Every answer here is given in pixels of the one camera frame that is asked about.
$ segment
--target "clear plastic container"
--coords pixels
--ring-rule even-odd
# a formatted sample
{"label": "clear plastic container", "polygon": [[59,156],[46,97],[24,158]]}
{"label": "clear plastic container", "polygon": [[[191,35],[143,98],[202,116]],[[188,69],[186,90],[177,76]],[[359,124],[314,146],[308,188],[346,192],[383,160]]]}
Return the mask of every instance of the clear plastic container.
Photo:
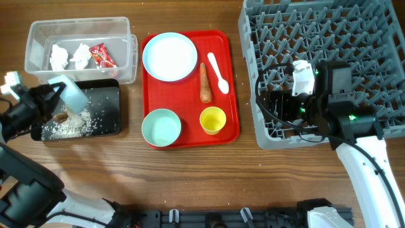
{"label": "clear plastic container", "polygon": [[[57,44],[68,51],[69,58],[80,43],[89,47],[104,43],[116,68],[97,69],[90,59],[84,70],[76,70],[70,62],[63,71],[52,71],[49,58],[52,45]],[[53,77],[66,75],[74,81],[115,78],[121,84],[134,82],[137,68],[137,39],[130,33],[128,18],[80,18],[67,20],[38,21],[31,25],[25,52],[25,71],[36,75],[41,83]]]}

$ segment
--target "red tray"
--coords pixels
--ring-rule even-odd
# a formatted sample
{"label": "red tray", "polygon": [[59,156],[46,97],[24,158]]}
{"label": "red tray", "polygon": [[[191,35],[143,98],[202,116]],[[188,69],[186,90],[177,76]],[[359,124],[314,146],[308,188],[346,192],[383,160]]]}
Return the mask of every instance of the red tray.
{"label": "red tray", "polygon": [[[172,145],[165,148],[153,147],[172,149],[230,143],[238,137],[240,127],[228,37],[219,30],[180,32],[180,34],[188,37],[197,48],[198,61],[190,75],[176,82],[163,82],[150,76],[142,65],[144,117],[158,108],[167,108],[174,111],[182,122],[180,136]],[[142,43],[142,52],[155,36],[146,37]],[[218,78],[207,57],[210,52],[215,54],[221,75],[229,83],[228,94],[223,94],[218,88]],[[200,100],[200,63],[206,65],[209,87],[213,95],[212,102],[208,104]],[[199,121],[201,112],[210,106],[221,108],[227,115],[224,128],[214,136],[207,135]]]}

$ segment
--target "white plate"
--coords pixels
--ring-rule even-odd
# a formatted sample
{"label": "white plate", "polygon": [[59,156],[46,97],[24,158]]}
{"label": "white plate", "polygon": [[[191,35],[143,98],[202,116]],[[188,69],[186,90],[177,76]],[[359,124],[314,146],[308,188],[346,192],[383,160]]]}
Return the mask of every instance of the white plate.
{"label": "white plate", "polygon": [[153,37],[145,46],[142,61],[155,79],[174,82],[188,76],[197,64],[197,49],[182,34],[167,32]]}

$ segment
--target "food scrap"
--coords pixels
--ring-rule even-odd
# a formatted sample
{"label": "food scrap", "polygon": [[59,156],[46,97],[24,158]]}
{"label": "food scrap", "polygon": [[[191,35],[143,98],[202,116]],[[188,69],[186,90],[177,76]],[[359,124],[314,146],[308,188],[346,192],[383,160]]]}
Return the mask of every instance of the food scrap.
{"label": "food scrap", "polygon": [[212,98],[211,89],[209,89],[208,78],[207,78],[207,70],[205,68],[205,64],[200,64],[200,80],[201,80],[201,92],[200,92],[200,100],[203,103],[210,103]]}
{"label": "food scrap", "polygon": [[67,111],[64,111],[63,113],[56,114],[53,117],[53,120],[59,124],[62,124],[63,122],[67,121],[69,118]]}

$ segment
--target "snack wrapper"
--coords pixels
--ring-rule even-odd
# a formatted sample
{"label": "snack wrapper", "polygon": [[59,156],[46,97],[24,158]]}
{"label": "snack wrapper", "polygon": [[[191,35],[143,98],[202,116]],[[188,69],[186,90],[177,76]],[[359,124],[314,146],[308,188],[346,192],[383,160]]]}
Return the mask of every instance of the snack wrapper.
{"label": "snack wrapper", "polygon": [[[98,44],[89,49],[91,56],[96,62],[97,68],[116,68],[115,61],[107,52],[107,48],[104,43]],[[111,76],[115,78],[118,75],[118,71],[112,71]]]}

